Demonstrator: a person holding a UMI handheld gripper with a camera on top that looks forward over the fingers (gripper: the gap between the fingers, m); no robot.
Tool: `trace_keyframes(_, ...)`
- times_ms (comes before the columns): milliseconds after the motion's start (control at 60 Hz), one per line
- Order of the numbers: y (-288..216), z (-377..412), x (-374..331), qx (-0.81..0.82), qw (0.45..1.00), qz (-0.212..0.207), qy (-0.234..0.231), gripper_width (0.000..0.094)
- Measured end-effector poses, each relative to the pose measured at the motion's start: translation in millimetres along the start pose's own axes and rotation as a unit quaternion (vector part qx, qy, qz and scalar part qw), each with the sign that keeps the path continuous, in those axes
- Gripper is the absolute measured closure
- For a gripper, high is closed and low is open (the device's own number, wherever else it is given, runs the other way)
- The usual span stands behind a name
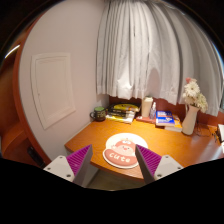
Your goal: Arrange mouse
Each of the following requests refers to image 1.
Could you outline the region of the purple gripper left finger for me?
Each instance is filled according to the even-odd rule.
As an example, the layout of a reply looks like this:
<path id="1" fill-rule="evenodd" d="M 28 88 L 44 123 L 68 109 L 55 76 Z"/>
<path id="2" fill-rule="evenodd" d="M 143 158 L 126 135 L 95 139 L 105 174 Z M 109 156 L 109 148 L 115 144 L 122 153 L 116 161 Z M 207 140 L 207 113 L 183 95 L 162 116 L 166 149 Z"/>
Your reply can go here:
<path id="1" fill-rule="evenodd" d="M 92 145 L 88 145 L 67 157 L 59 155 L 44 170 L 81 186 L 92 155 Z"/>

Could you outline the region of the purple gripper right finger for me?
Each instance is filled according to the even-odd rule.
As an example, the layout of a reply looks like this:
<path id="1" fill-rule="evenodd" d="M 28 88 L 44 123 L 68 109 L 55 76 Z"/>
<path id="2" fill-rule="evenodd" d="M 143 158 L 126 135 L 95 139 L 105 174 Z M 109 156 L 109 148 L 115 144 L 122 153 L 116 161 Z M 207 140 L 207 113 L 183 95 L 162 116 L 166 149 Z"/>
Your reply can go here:
<path id="1" fill-rule="evenodd" d="M 183 168 L 171 156 L 160 156 L 140 145 L 136 146 L 135 154 L 146 184 L 150 184 Z"/>

